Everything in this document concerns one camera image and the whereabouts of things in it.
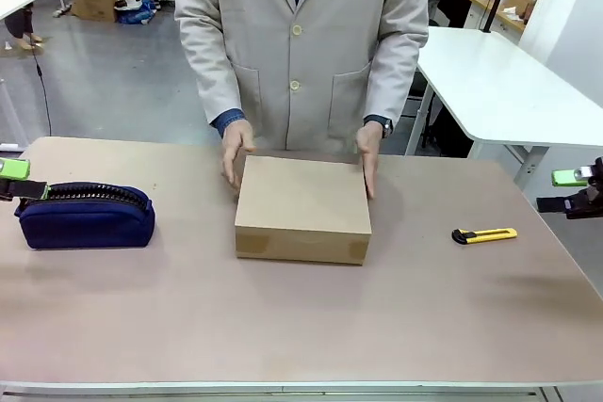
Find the blue zipper pouch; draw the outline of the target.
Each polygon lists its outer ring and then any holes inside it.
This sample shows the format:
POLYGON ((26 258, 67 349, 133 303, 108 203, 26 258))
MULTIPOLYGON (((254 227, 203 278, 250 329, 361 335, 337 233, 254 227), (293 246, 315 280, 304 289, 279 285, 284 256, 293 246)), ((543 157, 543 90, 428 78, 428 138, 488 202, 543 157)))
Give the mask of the blue zipper pouch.
POLYGON ((152 200, 131 186, 54 184, 43 200, 20 200, 14 215, 32 249, 144 248, 155 230, 152 200))

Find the brown cardboard box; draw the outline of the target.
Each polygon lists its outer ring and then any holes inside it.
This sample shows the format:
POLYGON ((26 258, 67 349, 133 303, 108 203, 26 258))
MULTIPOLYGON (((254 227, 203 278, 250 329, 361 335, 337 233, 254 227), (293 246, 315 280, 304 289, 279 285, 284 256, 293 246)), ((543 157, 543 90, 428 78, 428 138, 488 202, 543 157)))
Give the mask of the brown cardboard box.
POLYGON ((362 265, 372 235, 364 172, 250 154, 235 229, 239 258, 362 265))

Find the person's left hand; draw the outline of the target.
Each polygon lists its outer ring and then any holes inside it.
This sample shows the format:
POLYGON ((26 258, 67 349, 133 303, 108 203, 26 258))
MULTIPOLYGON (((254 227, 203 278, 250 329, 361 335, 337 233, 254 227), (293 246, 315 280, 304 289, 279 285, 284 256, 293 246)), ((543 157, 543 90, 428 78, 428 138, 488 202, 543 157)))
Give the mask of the person's left hand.
POLYGON ((368 121, 356 134, 356 144, 361 155, 367 196, 375 197, 378 156, 383 137, 383 127, 377 121, 368 121))

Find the person's right hand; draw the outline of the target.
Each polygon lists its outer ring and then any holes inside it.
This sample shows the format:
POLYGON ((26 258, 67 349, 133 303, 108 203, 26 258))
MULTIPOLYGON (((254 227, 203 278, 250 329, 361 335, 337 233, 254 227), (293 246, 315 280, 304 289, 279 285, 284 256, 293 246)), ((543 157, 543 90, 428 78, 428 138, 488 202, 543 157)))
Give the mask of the person's right hand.
POLYGON ((229 123, 222 136, 222 176, 230 187, 238 191, 240 189, 240 178, 236 173, 235 160, 238 153, 253 152, 253 129, 247 120, 235 120, 229 123))

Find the yellow utility knife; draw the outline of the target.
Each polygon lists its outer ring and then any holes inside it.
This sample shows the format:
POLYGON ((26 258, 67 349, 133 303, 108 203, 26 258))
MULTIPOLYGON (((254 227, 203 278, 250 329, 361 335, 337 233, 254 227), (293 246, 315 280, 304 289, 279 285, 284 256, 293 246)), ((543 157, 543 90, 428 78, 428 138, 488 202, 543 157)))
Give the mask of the yellow utility knife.
POLYGON ((514 239, 517 231, 512 228, 483 231, 466 231, 456 229, 451 232, 451 238, 459 245, 472 245, 484 242, 514 239))

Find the white side table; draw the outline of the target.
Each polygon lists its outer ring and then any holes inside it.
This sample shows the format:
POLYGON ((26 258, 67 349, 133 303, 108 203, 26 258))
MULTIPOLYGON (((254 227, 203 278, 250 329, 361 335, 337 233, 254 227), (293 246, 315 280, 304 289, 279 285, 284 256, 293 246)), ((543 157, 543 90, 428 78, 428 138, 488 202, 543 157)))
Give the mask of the white side table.
POLYGON ((430 27, 417 67, 427 87, 408 155, 416 152, 433 96, 473 140, 469 158, 486 145, 518 157, 520 188, 552 147, 603 147, 603 108, 498 33, 430 27))

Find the white desk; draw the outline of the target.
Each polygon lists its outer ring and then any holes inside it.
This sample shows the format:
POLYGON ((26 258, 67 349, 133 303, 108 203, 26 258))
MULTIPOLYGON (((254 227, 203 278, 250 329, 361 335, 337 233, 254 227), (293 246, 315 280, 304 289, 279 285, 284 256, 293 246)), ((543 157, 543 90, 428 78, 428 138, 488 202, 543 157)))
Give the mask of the white desk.
POLYGON ((36 0, 0 0, 0 21, 14 12, 27 8, 36 0))

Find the wooden workbench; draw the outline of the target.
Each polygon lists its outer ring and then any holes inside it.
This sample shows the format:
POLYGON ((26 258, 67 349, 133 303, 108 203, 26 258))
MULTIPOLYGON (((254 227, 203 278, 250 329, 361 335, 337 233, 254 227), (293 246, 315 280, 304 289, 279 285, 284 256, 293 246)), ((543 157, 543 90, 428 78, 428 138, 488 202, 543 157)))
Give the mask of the wooden workbench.
MULTIPOLYGON (((479 17, 478 26, 483 27, 485 25, 485 20, 489 15, 492 6, 494 5, 494 0, 468 0, 471 2, 473 7, 480 7, 482 9, 481 16, 479 17)), ((511 7, 509 12, 505 11, 505 8, 499 8, 495 15, 496 21, 500 24, 504 24, 511 29, 523 33, 526 25, 523 20, 515 14, 515 10, 511 7)))

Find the blue plastic bag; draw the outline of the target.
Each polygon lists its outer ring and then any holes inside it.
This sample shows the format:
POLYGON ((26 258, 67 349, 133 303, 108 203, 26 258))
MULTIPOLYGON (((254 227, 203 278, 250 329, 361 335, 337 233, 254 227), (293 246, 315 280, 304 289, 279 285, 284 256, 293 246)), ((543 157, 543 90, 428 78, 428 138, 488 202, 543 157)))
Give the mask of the blue plastic bag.
POLYGON ((148 24, 158 11, 154 0, 119 0, 114 4, 120 24, 148 24))

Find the beige lab coat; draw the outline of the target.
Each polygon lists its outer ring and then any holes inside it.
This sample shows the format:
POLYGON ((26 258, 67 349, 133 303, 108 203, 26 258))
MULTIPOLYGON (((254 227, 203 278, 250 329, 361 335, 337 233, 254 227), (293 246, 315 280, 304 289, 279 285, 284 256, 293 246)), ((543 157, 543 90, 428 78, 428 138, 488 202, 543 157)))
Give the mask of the beige lab coat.
POLYGON ((349 153, 367 120, 398 122, 428 0, 176 0, 207 121, 239 115, 259 147, 349 153))

